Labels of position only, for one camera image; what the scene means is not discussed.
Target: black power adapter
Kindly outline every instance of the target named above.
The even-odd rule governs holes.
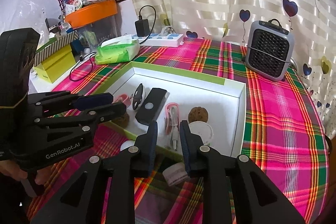
[[[139,16],[139,20],[135,22],[135,28],[138,37],[146,37],[151,33],[151,30],[149,30],[148,19],[142,19],[142,16]]]
[[[148,19],[142,19],[142,16],[141,16],[141,10],[144,7],[151,7],[154,10],[154,22],[153,22],[153,26],[152,26],[151,30],[149,30]],[[154,25],[155,25],[155,20],[156,20],[156,10],[155,10],[155,8],[151,5],[142,6],[140,11],[139,11],[139,20],[135,22],[135,29],[136,29],[136,35],[138,37],[147,37],[147,38],[144,41],[140,42],[140,44],[145,43],[147,41],[147,39],[149,38],[149,36],[152,34],[153,29],[154,29]]]

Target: yellow box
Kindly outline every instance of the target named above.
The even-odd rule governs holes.
[[[66,45],[35,67],[37,75],[54,83],[63,73],[76,64],[71,46]]]

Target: orange lid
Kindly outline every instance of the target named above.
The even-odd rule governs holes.
[[[65,17],[71,27],[78,28],[118,13],[115,0],[107,0],[81,8]]]

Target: striped box lid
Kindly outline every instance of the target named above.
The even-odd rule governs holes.
[[[38,64],[46,60],[49,56],[51,56],[64,46],[69,45],[72,41],[76,39],[78,39],[78,33],[77,31],[73,31],[58,38],[56,41],[50,41],[44,44],[36,51],[34,66],[36,67]]]

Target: table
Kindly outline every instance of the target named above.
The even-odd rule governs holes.
[[[241,61],[245,53],[245,47],[186,38],[184,45],[178,48],[141,47],[134,61],[246,83],[242,154],[248,155],[293,203],[306,222],[311,223],[325,203],[329,168],[325,138],[316,109],[295,71],[289,68],[284,82],[272,82],[245,67]],[[54,90],[91,94],[124,65],[95,65],[84,80],[71,82],[67,78]],[[75,71],[73,78],[80,78],[90,69],[91,64],[87,61]],[[65,115],[73,114],[76,112],[70,111]],[[53,166],[46,193],[33,199],[27,211],[28,217],[31,218],[91,155],[115,155],[125,140],[110,128],[100,126],[93,148]],[[135,180],[136,223],[202,223],[203,179],[190,179],[168,187],[162,171],[172,163],[170,159],[159,156],[152,176]]]

